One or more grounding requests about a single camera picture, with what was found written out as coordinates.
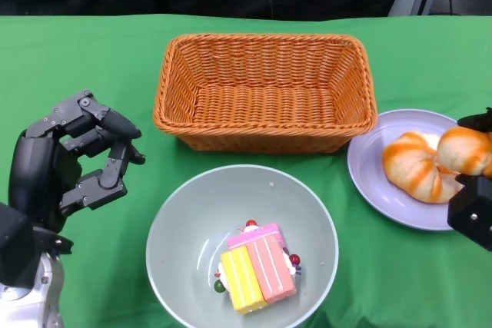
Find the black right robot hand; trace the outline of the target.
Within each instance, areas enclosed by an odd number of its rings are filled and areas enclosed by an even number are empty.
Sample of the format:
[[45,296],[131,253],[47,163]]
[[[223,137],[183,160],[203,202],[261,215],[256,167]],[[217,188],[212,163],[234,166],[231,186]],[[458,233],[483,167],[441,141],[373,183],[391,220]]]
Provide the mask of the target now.
[[491,179],[491,107],[485,113],[461,118],[458,122],[457,181],[471,185],[477,177]]

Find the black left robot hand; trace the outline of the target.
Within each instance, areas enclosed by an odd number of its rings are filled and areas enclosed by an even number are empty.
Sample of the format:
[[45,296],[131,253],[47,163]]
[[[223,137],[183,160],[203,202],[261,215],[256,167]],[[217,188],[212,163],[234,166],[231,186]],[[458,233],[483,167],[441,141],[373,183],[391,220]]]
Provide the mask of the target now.
[[85,89],[57,103],[18,137],[8,204],[37,227],[60,232],[66,219],[127,193],[129,164],[145,156],[132,144],[141,131]]

